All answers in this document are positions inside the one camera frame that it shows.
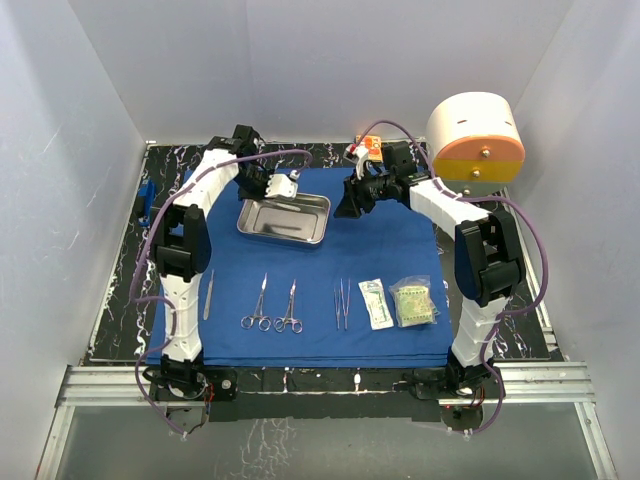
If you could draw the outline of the aluminium frame extrusion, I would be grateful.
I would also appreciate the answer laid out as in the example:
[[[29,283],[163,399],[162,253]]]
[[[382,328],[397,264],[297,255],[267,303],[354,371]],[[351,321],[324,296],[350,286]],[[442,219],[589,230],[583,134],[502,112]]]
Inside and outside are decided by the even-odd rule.
[[[506,397],[435,396],[395,371],[245,370],[230,402],[171,401],[123,366],[65,374],[40,479],[614,479],[582,362],[501,362]]]

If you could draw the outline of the steel ring-handle scissors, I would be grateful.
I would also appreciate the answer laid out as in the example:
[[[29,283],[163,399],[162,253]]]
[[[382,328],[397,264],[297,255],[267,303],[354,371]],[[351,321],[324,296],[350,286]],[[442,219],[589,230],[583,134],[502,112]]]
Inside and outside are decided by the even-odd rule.
[[[296,293],[296,280],[293,280],[291,288],[289,290],[286,312],[283,316],[276,317],[275,320],[273,321],[273,328],[278,333],[283,333],[287,328],[290,328],[294,334],[300,334],[303,331],[302,321],[297,319],[294,315],[295,293]]]

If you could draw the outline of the small blue plastic clip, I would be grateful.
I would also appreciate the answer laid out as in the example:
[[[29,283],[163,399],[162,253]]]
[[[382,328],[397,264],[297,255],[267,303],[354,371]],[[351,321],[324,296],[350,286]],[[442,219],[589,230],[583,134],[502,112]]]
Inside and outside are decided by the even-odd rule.
[[[156,195],[156,185],[151,179],[142,181],[133,206],[133,213],[141,227],[148,227],[151,218],[151,208]]]

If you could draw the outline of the metal instrument tray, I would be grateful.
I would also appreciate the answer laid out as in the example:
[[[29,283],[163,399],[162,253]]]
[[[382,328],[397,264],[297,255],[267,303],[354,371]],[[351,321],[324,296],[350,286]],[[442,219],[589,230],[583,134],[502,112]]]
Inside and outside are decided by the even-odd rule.
[[[295,204],[301,211],[280,209],[270,201]],[[256,240],[316,248],[324,240],[330,207],[327,197],[305,193],[293,199],[245,200],[237,229]]]

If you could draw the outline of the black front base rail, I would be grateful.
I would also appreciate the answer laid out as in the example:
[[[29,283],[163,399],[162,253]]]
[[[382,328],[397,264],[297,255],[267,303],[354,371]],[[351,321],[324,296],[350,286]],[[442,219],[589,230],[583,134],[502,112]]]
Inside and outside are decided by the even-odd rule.
[[[482,421],[504,388],[488,372],[454,384],[444,368],[234,368],[217,372],[211,422],[255,419],[383,419],[439,422],[449,407]]]

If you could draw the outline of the white packet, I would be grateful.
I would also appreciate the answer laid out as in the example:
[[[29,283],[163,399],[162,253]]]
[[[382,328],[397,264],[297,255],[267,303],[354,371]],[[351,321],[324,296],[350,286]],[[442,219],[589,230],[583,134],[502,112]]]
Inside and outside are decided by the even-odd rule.
[[[393,327],[381,280],[362,281],[358,286],[369,315],[371,329],[377,331]]]

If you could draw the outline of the steel forceps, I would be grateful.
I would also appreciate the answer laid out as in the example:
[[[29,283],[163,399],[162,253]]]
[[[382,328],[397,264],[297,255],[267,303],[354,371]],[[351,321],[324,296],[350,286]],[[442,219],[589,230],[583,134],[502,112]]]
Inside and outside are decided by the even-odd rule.
[[[348,316],[350,308],[351,280],[340,282],[340,305],[342,310],[344,330],[348,330]]]

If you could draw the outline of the green suture packet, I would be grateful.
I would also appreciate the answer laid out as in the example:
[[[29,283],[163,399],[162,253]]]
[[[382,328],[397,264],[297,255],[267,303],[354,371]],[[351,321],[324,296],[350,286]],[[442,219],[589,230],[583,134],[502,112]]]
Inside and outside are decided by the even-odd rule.
[[[437,323],[439,311],[432,300],[429,275],[404,277],[389,287],[400,328]]]

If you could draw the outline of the small orange circuit board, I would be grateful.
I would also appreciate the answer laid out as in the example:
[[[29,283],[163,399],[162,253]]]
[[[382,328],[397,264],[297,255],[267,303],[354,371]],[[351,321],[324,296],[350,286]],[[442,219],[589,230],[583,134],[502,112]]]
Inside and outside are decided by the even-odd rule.
[[[382,140],[379,136],[375,135],[356,135],[355,143],[356,149],[362,150],[365,148],[368,152],[368,159],[372,162],[382,162]]]

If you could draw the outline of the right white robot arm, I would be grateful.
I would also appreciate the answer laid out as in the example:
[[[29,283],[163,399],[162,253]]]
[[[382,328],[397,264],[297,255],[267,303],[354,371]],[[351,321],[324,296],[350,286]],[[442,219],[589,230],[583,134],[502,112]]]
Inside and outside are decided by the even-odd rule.
[[[450,360],[457,363],[445,376],[447,388],[466,397],[478,389],[477,368],[489,359],[490,332],[498,323],[507,300],[525,278],[516,222],[506,211],[494,213],[465,202],[441,179],[420,172],[406,142],[388,145],[384,169],[371,173],[369,151],[350,144],[343,157],[354,170],[343,181],[337,218],[357,219],[378,201],[395,200],[423,215],[454,241],[454,276],[463,295],[459,329]]]

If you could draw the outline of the steel scalpel handle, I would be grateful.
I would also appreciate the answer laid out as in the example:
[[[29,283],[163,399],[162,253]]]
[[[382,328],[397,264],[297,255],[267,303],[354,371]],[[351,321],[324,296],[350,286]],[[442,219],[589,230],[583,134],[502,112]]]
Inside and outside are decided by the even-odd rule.
[[[207,291],[206,291],[205,303],[204,303],[204,308],[203,308],[203,320],[204,321],[208,320],[209,314],[210,314],[211,300],[212,300],[213,286],[214,286],[214,279],[215,279],[215,270],[212,269],[211,275],[210,275],[210,278],[209,278],[209,282],[207,284]]]
[[[295,204],[283,203],[279,201],[270,201],[269,203],[280,209],[285,209],[285,210],[295,211],[295,212],[301,211],[300,207]]]

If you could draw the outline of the blue surgical drape cloth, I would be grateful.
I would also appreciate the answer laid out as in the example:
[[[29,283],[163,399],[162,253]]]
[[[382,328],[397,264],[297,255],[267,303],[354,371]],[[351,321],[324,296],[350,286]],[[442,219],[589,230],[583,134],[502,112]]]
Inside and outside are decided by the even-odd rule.
[[[212,256],[199,291],[204,308],[207,284],[215,270],[210,315],[199,327],[208,365],[289,367],[440,367],[453,333],[441,263],[432,223],[396,201],[378,203],[358,219],[330,218],[322,243],[298,247],[248,238],[237,229],[241,211],[235,184],[216,200],[207,222]],[[253,313],[268,274],[264,314],[271,328],[243,329]],[[362,281],[429,275],[439,315],[434,325],[393,326],[374,331],[359,290]],[[336,330],[334,287],[351,280],[348,330],[342,310]],[[296,280],[294,315],[303,331],[278,333],[276,317],[285,314]]]

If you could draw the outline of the pink cylindrical tissue phantom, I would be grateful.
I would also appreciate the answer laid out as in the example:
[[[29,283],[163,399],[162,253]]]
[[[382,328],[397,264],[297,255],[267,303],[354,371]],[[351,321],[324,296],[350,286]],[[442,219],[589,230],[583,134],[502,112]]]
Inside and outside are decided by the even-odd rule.
[[[436,106],[426,125],[436,175],[465,197],[511,183],[526,158],[511,106],[495,93],[464,92]]]

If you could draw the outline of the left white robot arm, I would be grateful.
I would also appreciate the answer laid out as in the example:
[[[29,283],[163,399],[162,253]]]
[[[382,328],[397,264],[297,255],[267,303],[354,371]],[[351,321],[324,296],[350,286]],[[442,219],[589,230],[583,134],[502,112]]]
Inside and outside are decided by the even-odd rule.
[[[186,177],[180,195],[160,214],[151,244],[151,259],[161,277],[165,309],[165,335],[169,344],[162,358],[194,362],[202,351],[199,337],[199,288],[212,254],[207,216],[226,186],[234,181],[242,199],[261,200],[273,172],[252,160],[259,150],[259,133],[238,125],[230,137],[215,136],[199,165]]]

